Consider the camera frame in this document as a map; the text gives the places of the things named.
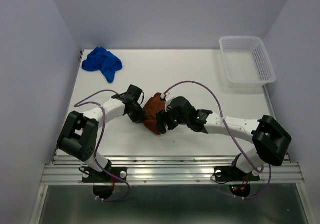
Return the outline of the brown towel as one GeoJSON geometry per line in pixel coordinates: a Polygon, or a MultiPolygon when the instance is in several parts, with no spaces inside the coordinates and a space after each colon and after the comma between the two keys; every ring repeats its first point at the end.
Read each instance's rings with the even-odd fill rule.
{"type": "Polygon", "coordinates": [[[151,97],[143,110],[146,112],[147,119],[143,121],[144,126],[156,135],[160,135],[161,132],[156,129],[157,124],[157,112],[162,111],[165,108],[165,103],[161,99],[162,93],[157,92],[151,97]]]}

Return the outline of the blue towel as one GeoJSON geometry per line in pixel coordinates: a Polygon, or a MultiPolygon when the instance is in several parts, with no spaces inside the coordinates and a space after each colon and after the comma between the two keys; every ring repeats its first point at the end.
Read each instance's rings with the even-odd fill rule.
{"type": "Polygon", "coordinates": [[[82,69],[89,72],[100,71],[108,83],[114,81],[117,71],[123,68],[122,61],[103,47],[96,47],[82,62],[82,69]]]}

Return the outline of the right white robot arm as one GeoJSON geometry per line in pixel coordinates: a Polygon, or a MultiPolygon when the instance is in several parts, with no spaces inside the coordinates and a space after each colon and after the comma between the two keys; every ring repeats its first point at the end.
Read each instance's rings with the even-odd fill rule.
{"type": "Polygon", "coordinates": [[[233,178],[242,179],[254,168],[265,164],[282,165],[292,137],[274,117],[224,117],[211,110],[195,109],[182,96],[161,94],[160,100],[164,109],[156,114],[156,129],[163,134],[178,125],[186,125],[195,132],[228,135],[233,141],[242,139],[254,145],[247,152],[239,148],[240,154],[230,167],[233,178]]]}

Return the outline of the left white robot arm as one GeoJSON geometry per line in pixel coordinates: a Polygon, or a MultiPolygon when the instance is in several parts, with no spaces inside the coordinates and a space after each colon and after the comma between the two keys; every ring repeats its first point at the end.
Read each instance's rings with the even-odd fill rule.
{"type": "Polygon", "coordinates": [[[147,114],[139,104],[144,92],[137,86],[130,85],[126,92],[114,95],[104,104],[89,101],[88,98],[75,104],[80,107],[86,104],[96,105],[89,111],[72,111],[68,114],[57,141],[57,148],[77,158],[94,170],[100,181],[111,177],[110,161],[98,152],[99,129],[104,132],[111,120],[128,115],[132,122],[142,123],[147,114]]]}

